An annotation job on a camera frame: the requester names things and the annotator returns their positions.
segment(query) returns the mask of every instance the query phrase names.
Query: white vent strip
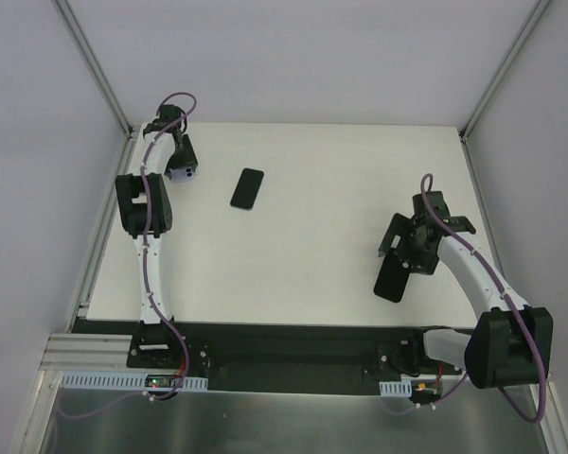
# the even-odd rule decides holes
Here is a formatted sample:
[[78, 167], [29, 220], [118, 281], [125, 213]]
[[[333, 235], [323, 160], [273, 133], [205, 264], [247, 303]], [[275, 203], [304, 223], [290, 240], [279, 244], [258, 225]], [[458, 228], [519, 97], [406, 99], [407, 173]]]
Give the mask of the white vent strip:
[[[62, 388], [70, 390], [103, 391], [170, 391], [170, 388], [146, 388], [147, 374], [122, 372], [64, 372]], [[207, 391], [208, 379], [195, 376], [186, 377], [181, 391]]]
[[413, 394], [413, 387], [410, 380], [402, 381], [382, 381], [379, 383], [382, 397], [410, 397]]

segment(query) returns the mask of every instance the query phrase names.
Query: black rectangular object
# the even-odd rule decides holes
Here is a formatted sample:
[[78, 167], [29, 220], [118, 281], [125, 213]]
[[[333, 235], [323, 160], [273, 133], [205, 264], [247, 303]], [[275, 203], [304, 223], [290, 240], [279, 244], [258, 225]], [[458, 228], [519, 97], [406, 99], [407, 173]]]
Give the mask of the black rectangular object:
[[242, 210], [252, 210], [261, 187], [264, 173], [260, 170], [245, 168], [238, 180], [238, 185], [231, 198], [230, 204]]

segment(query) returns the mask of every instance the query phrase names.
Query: white table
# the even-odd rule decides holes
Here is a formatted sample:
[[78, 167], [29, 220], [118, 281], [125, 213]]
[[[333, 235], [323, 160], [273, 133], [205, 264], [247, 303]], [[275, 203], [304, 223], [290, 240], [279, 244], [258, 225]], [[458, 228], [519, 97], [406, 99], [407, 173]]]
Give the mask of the white table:
[[[401, 303], [375, 296], [377, 248], [392, 215], [433, 172], [453, 215], [488, 241], [455, 128], [191, 123], [193, 182], [171, 184], [175, 319], [211, 323], [473, 327], [453, 275], [412, 274]], [[139, 138], [131, 167], [146, 144]], [[229, 206], [245, 167], [265, 172], [252, 211]], [[89, 320], [134, 321], [133, 243], [118, 214]]]

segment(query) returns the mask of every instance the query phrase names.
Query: white wall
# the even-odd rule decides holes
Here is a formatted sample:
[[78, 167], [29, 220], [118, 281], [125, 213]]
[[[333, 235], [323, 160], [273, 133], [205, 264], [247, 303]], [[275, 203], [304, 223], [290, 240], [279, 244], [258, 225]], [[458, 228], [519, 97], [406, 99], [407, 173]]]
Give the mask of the white wall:
[[62, 329], [122, 135], [46, 0], [0, 0], [0, 454]]
[[559, 0], [470, 138], [509, 282], [555, 320], [568, 417], [568, 0]]
[[461, 127], [536, 0], [71, 0], [129, 118]]

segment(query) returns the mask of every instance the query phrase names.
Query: black smartphone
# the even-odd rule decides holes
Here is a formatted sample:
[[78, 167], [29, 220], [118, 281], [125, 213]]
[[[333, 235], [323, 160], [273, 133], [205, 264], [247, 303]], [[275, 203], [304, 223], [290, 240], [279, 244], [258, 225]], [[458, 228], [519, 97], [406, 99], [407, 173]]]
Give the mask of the black smartphone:
[[252, 210], [261, 187], [264, 173], [253, 168], [245, 168], [229, 204], [242, 210]]

